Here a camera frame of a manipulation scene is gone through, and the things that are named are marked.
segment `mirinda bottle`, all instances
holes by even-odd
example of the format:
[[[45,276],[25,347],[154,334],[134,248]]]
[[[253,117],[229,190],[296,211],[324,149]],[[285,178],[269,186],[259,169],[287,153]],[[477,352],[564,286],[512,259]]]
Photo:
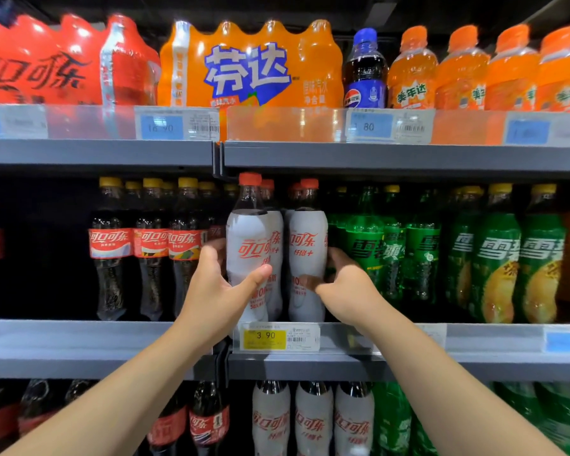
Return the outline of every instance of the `mirinda bottle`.
[[[401,37],[401,54],[388,72],[388,106],[433,109],[437,56],[427,49],[427,29],[410,27]]]
[[[498,36],[496,56],[487,66],[486,110],[534,110],[540,56],[528,48],[529,36],[524,23]]]
[[[570,26],[544,37],[540,55],[536,110],[570,112]]]
[[[477,27],[455,30],[447,51],[448,57],[437,67],[435,107],[483,110],[490,56],[477,47]]]

